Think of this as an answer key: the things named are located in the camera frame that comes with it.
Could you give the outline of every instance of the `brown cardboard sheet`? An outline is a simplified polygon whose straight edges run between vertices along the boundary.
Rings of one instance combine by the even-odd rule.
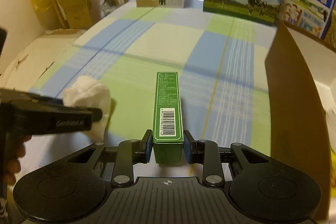
[[[84,0],[58,0],[64,9],[70,28],[89,29],[92,21]]]
[[[322,40],[322,39],[316,37],[315,35],[311,34],[310,32],[307,32],[306,30],[304,30],[304,29],[302,29],[302,28],[299,28],[299,27],[297,27],[297,26],[295,26],[295,25],[293,25],[293,24],[290,24],[290,23],[287,22],[287,21],[283,21],[283,23],[284,23],[287,27],[289,27],[289,28],[291,28],[291,29],[293,29],[293,30],[295,30],[295,31],[297,31],[297,32],[300,32],[300,33],[304,34],[305,36],[307,36],[307,37],[309,37],[309,38],[315,40],[316,42],[320,43],[321,45],[325,46],[326,48],[332,50],[333,52],[336,52],[336,48],[333,47],[332,45],[330,45],[330,44],[329,44],[328,42],[326,42],[325,40]]]
[[[314,220],[325,220],[331,176],[325,111],[305,59],[283,22],[279,23],[265,67],[271,112],[271,157],[317,181],[322,199]]]

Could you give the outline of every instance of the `black handle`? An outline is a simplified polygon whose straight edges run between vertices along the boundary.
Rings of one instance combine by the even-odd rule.
[[[202,183],[211,187],[224,185],[224,173],[217,143],[204,140],[204,162]]]
[[[15,158],[23,135],[70,133],[91,129],[102,112],[97,108],[65,107],[45,100],[15,99],[0,106],[0,198],[6,198],[3,176],[8,160]]]

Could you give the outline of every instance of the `white wall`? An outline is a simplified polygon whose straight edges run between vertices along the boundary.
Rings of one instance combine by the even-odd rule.
[[[0,73],[17,54],[46,29],[39,22],[30,0],[0,0],[0,26],[8,31],[0,57]]]

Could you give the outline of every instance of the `green box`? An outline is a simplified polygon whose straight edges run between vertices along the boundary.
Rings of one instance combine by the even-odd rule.
[[[174,164],[181,161],[183,125],[177,72],[157,73],[153,148],[158,164]]]

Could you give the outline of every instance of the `white towel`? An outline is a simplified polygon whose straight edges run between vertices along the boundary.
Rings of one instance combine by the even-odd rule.
[[[93,142],[102,142],[111,109],[111,96],[108,87],[89,76],[79,76],[71,88],[62,92],[62,97],[65,106],[101,109],[103,114],[101,120],[94,122],[91,130],[84,132],[84,134]]]

